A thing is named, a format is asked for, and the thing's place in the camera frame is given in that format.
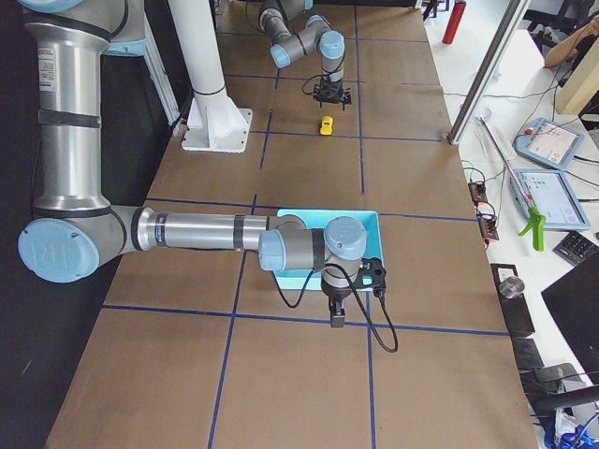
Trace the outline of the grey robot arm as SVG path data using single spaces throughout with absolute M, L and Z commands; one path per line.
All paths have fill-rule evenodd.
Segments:
M 143 55 L 144 1 L 18 1 L 26 29 L 37 41 L 41 128 L 41 193 L 36 217 L 21 232 L 23 263 L 50 282 L 75 282 L 118 255 L 153 248 L 257 252 L 261 268 L 281 272 L 309 269 L 329 299 L 331 327 L 342 327 L 343 301 L 358 298 L 367 231 L 356 218 L 334 217 L 309 229 L 296 215 L 247 216 L 158 213 L 150 208 L 112 206 L 101 189 L 102 54 Z M 312 1 L 264 1 L 259 31 L 271 38 L 278 68 L 317 52 L 322 76 L 312 97 L 319 103 L 349 104 L 343 89 L 344 37 L 320 15 L 291 34 L 289 21 Z M 253 112 L 228 96 L 209 1 L 168 1 L 191 81 L 188 135 L 193 151 L 243 152 Z
M 351 103 L 351 90 L 343 86 L 345 41 L 329 21 L 315 13 L 297 33 L 288 25 L 299 15 L 312 10 L 311 1 L 265 1 L 258 14 L 259 30 L 271 39 L 270 55 L 282 69 L 312 53 L 321 57 L 322 73 L 314 78 L 316 84 L 305 92 L 319 104 Z

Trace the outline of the person forearm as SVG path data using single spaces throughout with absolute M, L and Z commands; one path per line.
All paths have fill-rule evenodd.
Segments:
M 577 45 L 589 36 L 598 36 L 598 17 L 577 29 L 571 36 L 553 47 L 544 59 L 544 68 L 558 66 L 577 55 Z

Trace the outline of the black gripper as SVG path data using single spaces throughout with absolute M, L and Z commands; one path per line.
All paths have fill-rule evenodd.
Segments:
M 343 98 L 343 83 L 331 81 L 329 79 L 321 79 L 317 85 L 318 99 L 342 99 Z
M 329 299 L 329 325 L 331 328 L 343 328 L 345 311 L 343 301 L 352 294 L 350 287 L 335 287 L 330 284 L 321 285 L 322 292 Z

